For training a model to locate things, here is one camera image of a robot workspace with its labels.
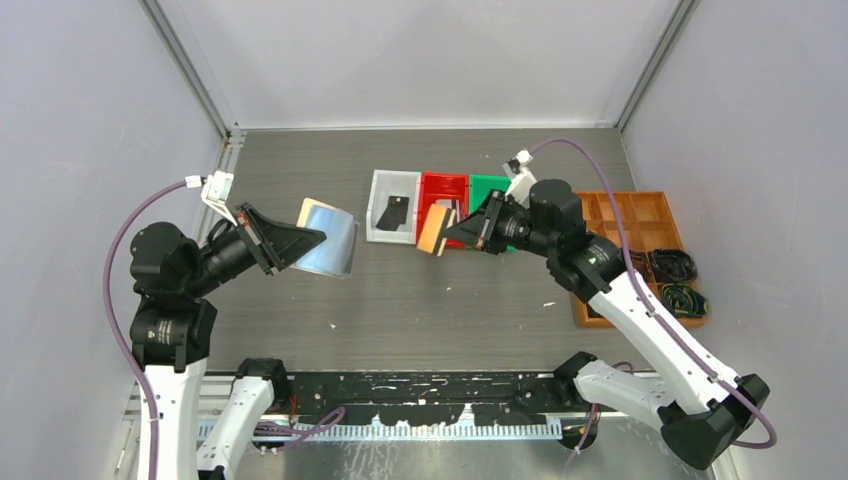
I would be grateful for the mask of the orange credit card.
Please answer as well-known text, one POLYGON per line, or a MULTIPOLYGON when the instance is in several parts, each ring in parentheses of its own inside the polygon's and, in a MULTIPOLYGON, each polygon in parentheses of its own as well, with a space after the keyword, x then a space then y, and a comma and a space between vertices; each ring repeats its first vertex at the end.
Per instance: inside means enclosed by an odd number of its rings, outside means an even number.
POLYGON ((445 232, 453 226, 455 219, 456 210, 454 208, 436 203, 431 204, 424 219, 416 248, 433 256, 441 256, 447 244, 445 232))

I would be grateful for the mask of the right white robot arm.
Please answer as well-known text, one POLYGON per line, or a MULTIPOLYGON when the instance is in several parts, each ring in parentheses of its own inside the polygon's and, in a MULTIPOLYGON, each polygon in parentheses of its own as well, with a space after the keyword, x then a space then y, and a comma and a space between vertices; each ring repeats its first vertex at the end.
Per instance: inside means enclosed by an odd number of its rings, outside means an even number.
POLYGON ((558 285, 606 318, 649 362, 650 381, 587 352, 555 372, 555 396, 567 410, 587 403, 620 411, 658 431, 692 468, 705 470, 760 422, 772 447, 776 431, 762 412, 770 396, 758 375, 739 375, 713 356, 665 308, 632 266, 623 242, 590 231, 581 198, 563 180, 530 187, 525 202, 491 191, 464 220, 443 229, 450 240, 498 255, 513 247, 538 255, 558 285))

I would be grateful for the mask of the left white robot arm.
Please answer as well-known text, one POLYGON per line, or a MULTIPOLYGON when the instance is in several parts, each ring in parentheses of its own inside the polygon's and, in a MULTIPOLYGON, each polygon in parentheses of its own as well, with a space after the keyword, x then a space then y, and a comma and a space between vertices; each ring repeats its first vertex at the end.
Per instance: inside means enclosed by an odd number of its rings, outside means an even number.
POLYGON ((140 297, 130 351, 147 382, 149 421, 138 476, 233 479, 262 415, 285 409, 292 387, 282 360, 248 358, 237 369, 221 417, 198 439, 199 400, 218 314, 207 295, 253 266, 275 275, 325 242, 325 233, 277 222, 250 204, 205 246, 175 225, 157 222, 130 244, 130 273, 140 297))

